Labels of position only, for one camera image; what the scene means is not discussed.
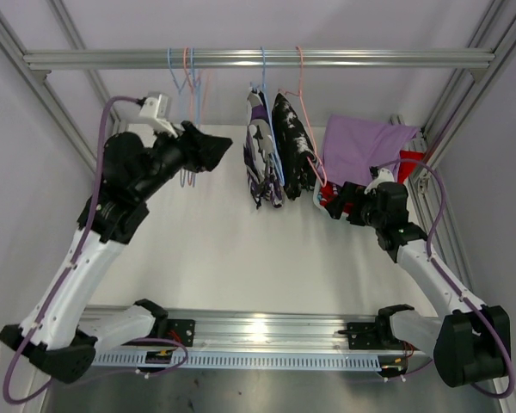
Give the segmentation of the light blue wire hanger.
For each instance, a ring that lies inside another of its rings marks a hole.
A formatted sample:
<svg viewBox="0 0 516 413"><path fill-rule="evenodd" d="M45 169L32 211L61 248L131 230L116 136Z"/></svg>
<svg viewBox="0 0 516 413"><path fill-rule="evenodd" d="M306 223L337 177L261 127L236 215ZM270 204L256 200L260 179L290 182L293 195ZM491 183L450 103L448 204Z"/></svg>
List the light blue wire hanger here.
<svg viewBox="0 0 516 413"><path fill-rule="evenodd" d="M174 83L175 89L177 91L179 103L181 103L181 95L182 95L182 92L183 92L183 89L185 87L186 82L179 83L177 78L176 78L176 75L174 73L174 70L173 70L172 64L171 64L171 49L170 48L167 49L167 65L168 65L170 76L172 78L172 81ZM181 186L181 188L185 188L186 184L187 184L187 172L184 169L182 169L180 171L180 186Z"/></svg>

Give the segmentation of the red trousers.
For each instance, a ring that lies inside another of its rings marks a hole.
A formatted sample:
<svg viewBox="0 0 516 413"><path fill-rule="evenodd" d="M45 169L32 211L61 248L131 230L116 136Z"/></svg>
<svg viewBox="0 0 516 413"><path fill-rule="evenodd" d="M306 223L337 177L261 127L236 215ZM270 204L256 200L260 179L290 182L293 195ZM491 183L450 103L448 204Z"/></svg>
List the red trousers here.
<svg viewBox="0 0 516 413"><path fill-rule="evenodd" d="M413 159L416 161L422 161L424 159L424 153L420 151L405 151L401 150L399 157L401 159ZM411 173L416 169L417 164L411 163L409 161L398 164L397 166L391 165L392 171L396 172L395 178L398 183L405 183L409 178ZM347 187L350 189L351 195L347 197L347 202L344 204L341 209L341 215L339 218L334 216L334 219L346 219L351 213L354 203L353 203L353 194L358 189L364 189L365 186L356 185L353 183L349 183ZM320 189L322 194L321 205L328 211L329 217L331 217L328 207L332 207L337 199L341 196L343 192L343 186L337 185L333 182L327 182L325 187Z"/></svg>

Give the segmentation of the lilac purple trousers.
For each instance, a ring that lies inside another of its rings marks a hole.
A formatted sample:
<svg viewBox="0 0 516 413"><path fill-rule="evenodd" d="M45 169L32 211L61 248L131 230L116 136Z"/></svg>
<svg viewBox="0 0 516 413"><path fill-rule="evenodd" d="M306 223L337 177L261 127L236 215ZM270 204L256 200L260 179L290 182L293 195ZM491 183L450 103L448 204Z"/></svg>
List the lilac purple trousers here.
<svg viewBox="0 0 516 413"><path fill-rule="evenodd" d="M340 114L329 117L322 143L327 180L367 186L370 168L394 161L419 132L417 126L391 125Z"/></svg>

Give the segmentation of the white plastic mesh basket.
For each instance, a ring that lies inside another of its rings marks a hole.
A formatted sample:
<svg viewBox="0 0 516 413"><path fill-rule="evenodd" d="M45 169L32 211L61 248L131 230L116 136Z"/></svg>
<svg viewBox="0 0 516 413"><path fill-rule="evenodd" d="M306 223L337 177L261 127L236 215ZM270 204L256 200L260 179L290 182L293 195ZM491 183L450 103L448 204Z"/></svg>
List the white plastic mesh basket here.
<svg viewBox="0 0 516 413"><path fill-rule="evenodd" d="M322 194L321 194L321 191L320 191L321 188L322 188L322 186L321 186L320 182L316 181L315 182L315 187L314 187L314 190L313 190L312 201L313 201L314 206L323 215L329 215L328 211L324 208L324 206L321 205L321 199L322 199Z"/></svg>

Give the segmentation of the blue hanger with lilac trousers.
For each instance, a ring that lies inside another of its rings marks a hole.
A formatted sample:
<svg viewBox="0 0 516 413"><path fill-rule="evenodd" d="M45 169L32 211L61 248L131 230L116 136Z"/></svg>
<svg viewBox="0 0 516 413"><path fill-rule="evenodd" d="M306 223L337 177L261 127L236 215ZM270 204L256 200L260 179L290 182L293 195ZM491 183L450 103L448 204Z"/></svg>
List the blue hanger with lilac trousers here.
<svg viewBox="0 0 516 413"><path fill-rule="evenodd" d="M190 111L192 115L192 122L196 126L200 126L201 121L201 80L200 71L195 68L194 65L194 49L189 49L189 79L191 85L191 97L190 97Z"/></svg>

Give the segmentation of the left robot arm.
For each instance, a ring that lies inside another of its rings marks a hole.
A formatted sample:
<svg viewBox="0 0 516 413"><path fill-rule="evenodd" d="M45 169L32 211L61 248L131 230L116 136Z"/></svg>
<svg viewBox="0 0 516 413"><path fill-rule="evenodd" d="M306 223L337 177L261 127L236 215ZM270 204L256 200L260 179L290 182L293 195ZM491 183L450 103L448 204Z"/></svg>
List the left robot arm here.
<svg viewBox="0 0 516 413"><path fill-rule="evenodd" d="M148 299L96 326L80 322L103 276L148 216L148 199L180 170L213 171L233 144L187 120L154 135L151 146L129 132L104 142L99 191L77 220L63 268L31 314L0 332L3 344L64 384L82 378L109 349L137 341L157 345L170 337L167 311Z"/></svg>

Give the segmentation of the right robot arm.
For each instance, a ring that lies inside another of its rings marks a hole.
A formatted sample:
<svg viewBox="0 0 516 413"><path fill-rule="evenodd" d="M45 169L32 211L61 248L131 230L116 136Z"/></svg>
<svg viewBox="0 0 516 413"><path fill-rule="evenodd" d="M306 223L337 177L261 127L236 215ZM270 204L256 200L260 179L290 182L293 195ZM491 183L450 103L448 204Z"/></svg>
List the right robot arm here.
<svg viewBox="0 0 516 413"><path fill-rule="evenodd" d="M350 224L374 229L380 249L411 276L437 313L429 319L410 305L385 307L378 313L375 340L385 348L399 342L418 348L450 387L512 379L508 314L499 305L486 305L439 259L425 231L410 220L407 203L401 183L367 189L347 182L325 206L334 218L348 208Z"/></svg>

